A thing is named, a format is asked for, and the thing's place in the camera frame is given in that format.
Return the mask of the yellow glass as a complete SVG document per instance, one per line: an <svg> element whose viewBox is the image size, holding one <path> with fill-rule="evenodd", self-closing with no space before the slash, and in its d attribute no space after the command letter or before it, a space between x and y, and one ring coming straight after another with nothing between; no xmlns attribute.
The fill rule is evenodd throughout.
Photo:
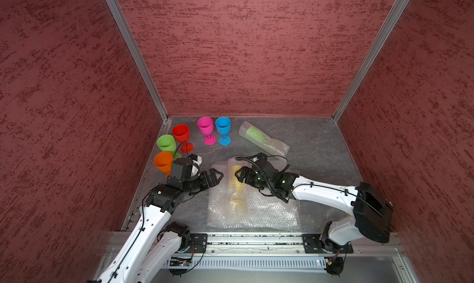
<svg viewBox="0 0 474 283"><path fill-rule="evenodd" d="M235 173L241 168L249 168L246 161L228 160L228 180L225 199L225 219L233 224L244 223L251 218L256 208L254 189L239 182Z"/></svg>

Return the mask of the light green glass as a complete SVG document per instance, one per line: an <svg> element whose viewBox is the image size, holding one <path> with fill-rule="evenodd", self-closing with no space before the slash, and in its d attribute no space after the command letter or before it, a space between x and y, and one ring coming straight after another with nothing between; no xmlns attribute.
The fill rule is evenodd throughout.
<svg viewBox="0 0 474 283"><path fill-rule="evenodd" d="M244 139L250 141L270 155L280 155L285 157L290 149L288 144L268 136L265 132L247 121L239 127L238 133Z"/></svg>

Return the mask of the orange glass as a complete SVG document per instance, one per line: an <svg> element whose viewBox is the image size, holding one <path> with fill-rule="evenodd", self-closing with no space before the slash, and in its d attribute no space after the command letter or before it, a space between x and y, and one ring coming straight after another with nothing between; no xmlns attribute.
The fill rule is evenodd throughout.
<svg viewBox="0 0 474 283"><path fill-rule="evenodd" d="M168 178L171 173L173 161L174 156L170 152L160 152L153 159L154 165L160 172L165 174L166 178Z"/></svg>

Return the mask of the pink glass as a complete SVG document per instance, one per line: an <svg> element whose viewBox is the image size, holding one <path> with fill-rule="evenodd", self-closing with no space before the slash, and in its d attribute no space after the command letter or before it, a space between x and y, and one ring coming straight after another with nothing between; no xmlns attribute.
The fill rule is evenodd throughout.
<svg viewBox="0 0 474 283"><path fill-rule="evenodd" d="M204 143L213 145L216 143L216 137L212 134L214 131L214 122L210 117L202 117L197 121L200 131L205 135Z"/></svg>

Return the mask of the blue glass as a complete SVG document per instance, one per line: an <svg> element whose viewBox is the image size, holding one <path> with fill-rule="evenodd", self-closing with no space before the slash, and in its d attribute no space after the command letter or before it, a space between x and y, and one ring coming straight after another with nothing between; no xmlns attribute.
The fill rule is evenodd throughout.
<svg viewBox="0 0 474 283"><path fill-rule="evenodd" d="M231 130L231 119L228 117L219 117L216 119L216 128L220 134L219 144L227 146L231 143L231 138L228 136Z"/></svg>

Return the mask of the red wine glass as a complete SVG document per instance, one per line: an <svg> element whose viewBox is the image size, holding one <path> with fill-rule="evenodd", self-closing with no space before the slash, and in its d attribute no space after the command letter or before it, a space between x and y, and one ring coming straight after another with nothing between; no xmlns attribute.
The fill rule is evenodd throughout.
<svg viewBox="0 0 474 283"><path fill-rule="evenodd" d="M179 142L179 149L183 153L191 153L194 145L190 142L190 130L185 124L179 124L172 130L172 135Z"/></svg>

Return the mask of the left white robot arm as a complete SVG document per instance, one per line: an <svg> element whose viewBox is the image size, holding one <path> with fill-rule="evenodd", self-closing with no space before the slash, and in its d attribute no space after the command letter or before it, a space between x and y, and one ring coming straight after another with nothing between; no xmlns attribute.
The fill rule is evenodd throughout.
<svg viewBox="0 0 474 283"><path fill-rule="evenodd" d="M193 196L220 184L223 173L202 170L202 158L190 155L165 167L165 182L142 201L141 217L99 283L148 283L174 253L192 246L188 226L170 222L176 208Z"/></svg>

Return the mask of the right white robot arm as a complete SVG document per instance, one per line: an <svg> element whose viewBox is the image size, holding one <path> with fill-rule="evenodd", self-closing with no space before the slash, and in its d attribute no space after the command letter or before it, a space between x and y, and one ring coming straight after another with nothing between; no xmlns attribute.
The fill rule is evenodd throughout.
<svg viewBox="0 0 474 283"><path fill-rule="evenodd" d="M374 186L366 182L357 186L318 182L287 169L279 171L268 158L264 154L236 157L247 166L239 169L235 178L260 191L267 189L268 197L276 197L285 203L290 200L314 202L346 214L339 221L327 222L317 242L319 248L335 253L362 238L377 243L390 241L393 206Z"/></svg>

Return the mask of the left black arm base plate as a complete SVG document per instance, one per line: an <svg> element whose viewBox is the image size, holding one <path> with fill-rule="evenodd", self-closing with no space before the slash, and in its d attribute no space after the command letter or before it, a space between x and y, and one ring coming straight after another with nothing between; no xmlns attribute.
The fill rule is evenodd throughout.
<svg viewBox="0 0 474 283"><path fill-rule="evenodd" d="M208 234L203 233L191 233L190 241L188 242L188 248L185 253L205 253L208 242Z"/></svg>

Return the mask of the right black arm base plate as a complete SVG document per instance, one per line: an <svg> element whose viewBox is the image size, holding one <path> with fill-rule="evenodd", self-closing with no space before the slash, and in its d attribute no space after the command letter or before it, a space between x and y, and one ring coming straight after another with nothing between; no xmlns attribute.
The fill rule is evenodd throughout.
<svg viewBox="0 0 474 283"><path fill-rule="evenodd" d="M306 254L336 255L338 253L354 253L350 242L342 246L333 242L324 243L320 236L320 234L303 234L301 236L302 244Z"/></svg>

